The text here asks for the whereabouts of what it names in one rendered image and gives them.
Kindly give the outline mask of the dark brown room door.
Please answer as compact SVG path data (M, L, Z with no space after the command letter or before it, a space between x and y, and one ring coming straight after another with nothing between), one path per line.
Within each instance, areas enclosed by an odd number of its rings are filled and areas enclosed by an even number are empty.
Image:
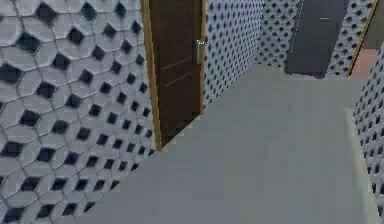
M161 151L203 110L207 0L140 0L155 147Z

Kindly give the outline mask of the dark grey cupboard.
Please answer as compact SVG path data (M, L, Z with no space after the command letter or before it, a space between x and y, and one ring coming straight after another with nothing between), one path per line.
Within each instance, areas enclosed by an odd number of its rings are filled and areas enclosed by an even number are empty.
M323 78L350 0L302 0L287 54L286 74Z

